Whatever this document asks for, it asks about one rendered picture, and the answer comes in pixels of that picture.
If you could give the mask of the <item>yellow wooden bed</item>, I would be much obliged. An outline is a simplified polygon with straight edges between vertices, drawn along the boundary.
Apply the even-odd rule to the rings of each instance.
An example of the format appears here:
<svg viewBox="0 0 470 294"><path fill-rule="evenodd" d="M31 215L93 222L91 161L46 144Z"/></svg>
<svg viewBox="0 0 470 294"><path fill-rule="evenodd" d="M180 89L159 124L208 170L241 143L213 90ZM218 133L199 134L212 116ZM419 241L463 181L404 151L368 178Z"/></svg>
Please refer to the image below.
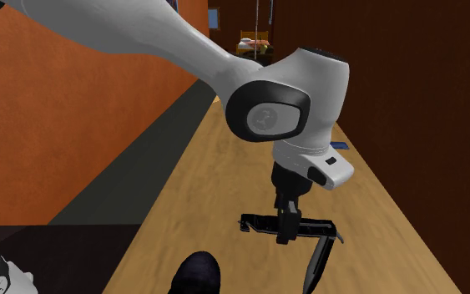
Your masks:
<svg viewBox="0 0 470 294"><path fill-rule="evenodd" d="M257 54L273 54L274 47L269 41L269 32L268 31L241 31L240 32L240 41L236 45L235 49L236 54L243 53L257 53Z"/></svg>

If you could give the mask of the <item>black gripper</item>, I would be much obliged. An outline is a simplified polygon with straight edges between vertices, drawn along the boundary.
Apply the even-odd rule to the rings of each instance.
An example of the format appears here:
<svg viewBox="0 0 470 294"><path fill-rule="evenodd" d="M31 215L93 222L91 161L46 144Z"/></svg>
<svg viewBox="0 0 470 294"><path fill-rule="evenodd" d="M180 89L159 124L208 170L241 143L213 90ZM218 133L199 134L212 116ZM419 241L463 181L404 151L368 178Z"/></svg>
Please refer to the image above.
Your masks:
<svg viewBox="0 0 470 294"><path fill-rule="evenodd" d="M312 182L294 171L288 170L274 162L271 172L271 182L275 187L275 208L278 215L278 235L276 243L287 245L290 239L295 239L301 222L301 210L298 199L290 200L308 193ZM286 218L289 213L289 238L286 233Z"/></svg>

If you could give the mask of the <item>dark rounded object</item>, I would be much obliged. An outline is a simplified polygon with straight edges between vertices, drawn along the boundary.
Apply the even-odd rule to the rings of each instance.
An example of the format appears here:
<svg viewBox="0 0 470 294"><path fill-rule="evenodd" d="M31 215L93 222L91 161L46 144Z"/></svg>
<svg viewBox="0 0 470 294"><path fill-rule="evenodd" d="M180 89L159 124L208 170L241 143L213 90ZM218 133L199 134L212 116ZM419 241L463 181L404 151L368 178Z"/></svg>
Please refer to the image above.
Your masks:
<svg viewBox="0 0 470 294"><path fill-rule="evenodd" d="M189 255L175 273L168 294L220 294L218 261L208 251Z"/></svg>

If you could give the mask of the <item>dark robot stand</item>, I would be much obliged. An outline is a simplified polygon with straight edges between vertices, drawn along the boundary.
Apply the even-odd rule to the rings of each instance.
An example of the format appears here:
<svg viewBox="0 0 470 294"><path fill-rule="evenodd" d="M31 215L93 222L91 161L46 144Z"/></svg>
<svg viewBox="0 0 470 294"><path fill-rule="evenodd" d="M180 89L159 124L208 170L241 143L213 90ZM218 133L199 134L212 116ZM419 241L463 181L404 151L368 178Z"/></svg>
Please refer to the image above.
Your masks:
<svg viewBox="0 0 470 294"><path fill-rule="evenodd" d="M103 294L138 225L0 226L0 254L39 294Z"/></svg>

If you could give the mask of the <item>black angled kitchen tool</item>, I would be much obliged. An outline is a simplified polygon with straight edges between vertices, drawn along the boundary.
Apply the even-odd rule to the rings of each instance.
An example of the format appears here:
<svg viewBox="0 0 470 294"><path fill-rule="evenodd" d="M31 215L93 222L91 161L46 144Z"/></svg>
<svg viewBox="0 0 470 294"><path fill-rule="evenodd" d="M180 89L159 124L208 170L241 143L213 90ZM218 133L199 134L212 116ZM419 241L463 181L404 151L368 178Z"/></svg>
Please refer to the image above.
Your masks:
<svg viewBox="0 0 470 294"><path fill-rule="evenodd" d="M286 218L286 233L289 234L289 220ZM278 235L278 216L242 214L239 220L240 230L249 232L253 229L259 233ZM336 239L344 242L336 225L331 220L301 218L297 237L317 238L318 242L306 269L302 294L312 294L326 268L331 249Z"/></svg>

